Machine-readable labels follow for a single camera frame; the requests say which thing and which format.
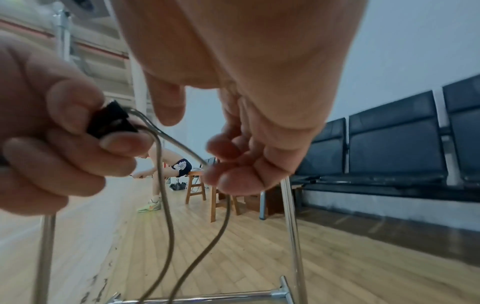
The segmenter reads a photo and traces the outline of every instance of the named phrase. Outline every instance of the hardwood floor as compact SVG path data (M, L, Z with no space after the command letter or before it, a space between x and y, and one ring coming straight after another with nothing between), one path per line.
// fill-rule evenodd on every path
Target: hardwood floor
M104 303L115 292L138 298L155 280L167 252L163 211L138 214L151 180L112 179L100 195L74 199L58 215L51 304ZM201 197L185 205L169 192L175 225L172 266L154 297L167 296L186 267L216 235ZM29 303L38 218L0 213L0 303ZM480 268L308 221L298 223L312 303L480 303ZM181 295L277 288L290 273L285 221L232 215L218 246L187 279Z

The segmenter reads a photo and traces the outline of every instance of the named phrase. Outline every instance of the black seat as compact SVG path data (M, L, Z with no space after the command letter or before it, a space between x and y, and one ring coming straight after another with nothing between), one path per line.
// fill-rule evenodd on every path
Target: black seat
M480 184L480 75L443 87L460 174Z
M350 116L349 182L411 186L447 175L432 91Z
M313 139L291 180L301 183L305 180L343 174L346 129L345 118L326 123L323 130Z

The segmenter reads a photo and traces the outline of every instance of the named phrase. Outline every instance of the person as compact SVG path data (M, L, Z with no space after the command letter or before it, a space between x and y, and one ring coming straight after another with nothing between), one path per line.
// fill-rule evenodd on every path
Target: person
M183 158L180 154L175 153L172 150L162 148L161 157L163 163L170 167L162 169L162 178L181 177L187 175L192 170L192 164ZM147 212L160 210L162 208L162 194L160 193L159 185L159 173L157 171L157 146L153 145L148 153L140 156L140 158L150 158L153 163L153 168L135 173L133 178L145 178L152 175L152 197L148 201L148 204L140 209L138 212Z
M294 173L332 108L365 0L114 0L155 115L177 124L185 86L218 89L226 124L206 145L222 160L205 183L259 193ZM0 34L0 208L47 214L126 176L147 134L86 134L104 103L85 75Z

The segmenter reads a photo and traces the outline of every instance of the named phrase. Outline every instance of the black shorts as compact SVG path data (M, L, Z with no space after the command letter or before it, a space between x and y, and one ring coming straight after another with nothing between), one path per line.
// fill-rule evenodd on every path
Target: black shorts
M189 161L182 158L175 165L172 166L173 169L180 171L177 177L187 175L192 170L192 164Z

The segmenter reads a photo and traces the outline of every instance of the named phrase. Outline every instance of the wooden stool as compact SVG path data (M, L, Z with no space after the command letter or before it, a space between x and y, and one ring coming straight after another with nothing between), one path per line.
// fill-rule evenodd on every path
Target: wooden stool
M217 190L217 187L210 187L210 223L213 223L217 220L217 208L222 206L222 204L217 204L217 194L218 199L220 199L222 195L225 196L223 193ZM233 211L235 211L236 215L240 215L239 202L237 201L237 198L235 196L230 196L230 198Z
M203 171L190 171L188 173L188 187L187 187L187 191L186 191L185 204L188 204L190 202L190 197L193 196L193 195L200 195L201 194L203 200L204 201L207 200L207 195L205 194L205 184L204 184L204 181L202 179L203 174L204 174ZM198 176L198 178L200 179L200 184L194 184L194 178L196 176ZM201 187L201 191L192 193L192 189L197 188L197 187Z

